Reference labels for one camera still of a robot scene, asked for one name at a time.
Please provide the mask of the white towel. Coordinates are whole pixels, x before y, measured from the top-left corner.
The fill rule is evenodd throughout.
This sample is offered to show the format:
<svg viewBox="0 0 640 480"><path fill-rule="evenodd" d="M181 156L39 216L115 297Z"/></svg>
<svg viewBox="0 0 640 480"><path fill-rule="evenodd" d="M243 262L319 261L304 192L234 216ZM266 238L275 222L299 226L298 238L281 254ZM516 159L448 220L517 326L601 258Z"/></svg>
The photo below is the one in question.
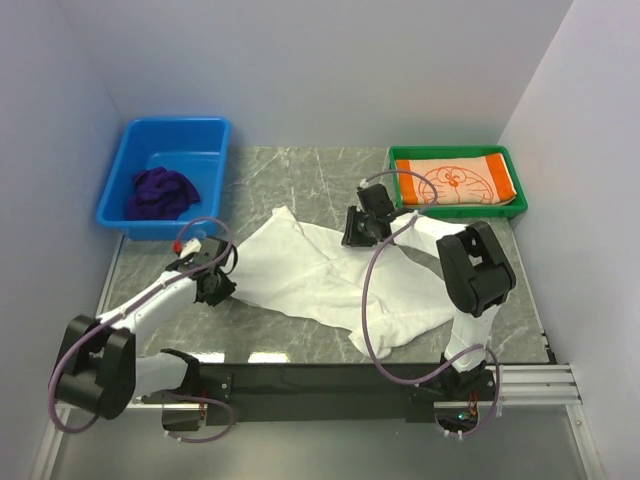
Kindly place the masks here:
<svg viewBox="0 0 640 480"><path fill-rule="evenodd" d="M231 273L234 298L253 306L345 329L370 356L361 324L363 282L372 249L341 245L340 232L298 221L278 207L237 249ZM398 247L384 250L374 267L367 301L368 331L376 356L453 319L444 282Z"/></svg>

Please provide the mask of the orange Doraemon towel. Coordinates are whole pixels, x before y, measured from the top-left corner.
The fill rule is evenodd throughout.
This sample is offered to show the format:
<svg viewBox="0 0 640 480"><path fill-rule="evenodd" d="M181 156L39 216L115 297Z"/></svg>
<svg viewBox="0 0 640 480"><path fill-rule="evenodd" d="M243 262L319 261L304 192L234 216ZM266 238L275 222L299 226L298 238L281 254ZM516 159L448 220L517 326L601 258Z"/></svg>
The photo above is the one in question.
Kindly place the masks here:
<svg viewBox="0 0 640 480"><path fill-rule="evenodd" d="M407 206L419 206L433 200L434 192L423 178L435 187L437 205L505 205L517 197L501 153L471 158L398 159L395 168L419 175L401 173L398 176L399 193Z"/></svg>

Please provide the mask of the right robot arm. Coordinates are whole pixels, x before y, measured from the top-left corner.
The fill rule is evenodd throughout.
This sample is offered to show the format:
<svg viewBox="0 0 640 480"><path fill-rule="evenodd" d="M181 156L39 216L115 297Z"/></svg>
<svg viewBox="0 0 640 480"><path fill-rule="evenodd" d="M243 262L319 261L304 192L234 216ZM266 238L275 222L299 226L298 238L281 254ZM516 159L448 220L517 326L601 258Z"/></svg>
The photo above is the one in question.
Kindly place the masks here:
<svg viewBox="0 0 640 480"><path fill-rule="evenodd" d="M440 378L443 393L462 399L483 374L491 327L502 304L516 286L516 275L492 228L478 221L456 226L419 211L396 209L386 187L364 180L357 188L358 207L348 208L342 244L376 248L367 267L361 297L361 324L366 350L376 369L399 385L420 385ZM367 301L376 261L393 243L436 257L449 299L455 307L449 343L433 372L402 379L376 356L368 331Z"/></svg>

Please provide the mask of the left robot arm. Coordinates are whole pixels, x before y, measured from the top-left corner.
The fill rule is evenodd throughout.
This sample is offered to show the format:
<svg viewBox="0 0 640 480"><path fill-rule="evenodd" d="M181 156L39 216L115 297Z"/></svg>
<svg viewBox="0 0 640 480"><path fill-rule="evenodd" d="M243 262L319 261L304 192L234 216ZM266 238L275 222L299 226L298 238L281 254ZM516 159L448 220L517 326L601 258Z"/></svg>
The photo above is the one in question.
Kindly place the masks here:
<svg viewBox="0 0 640 480"><path fill-rule="evenodd" d="M191 304L216 306L229 298L236 285L224 268L237 262L233 244L216 237L192 239L129 301L96 318L72 319L49 382L49 402L111 420L137 397L162 393L193 400L203 391L200 362L175 349L141 358L138 343Z"/></svg>

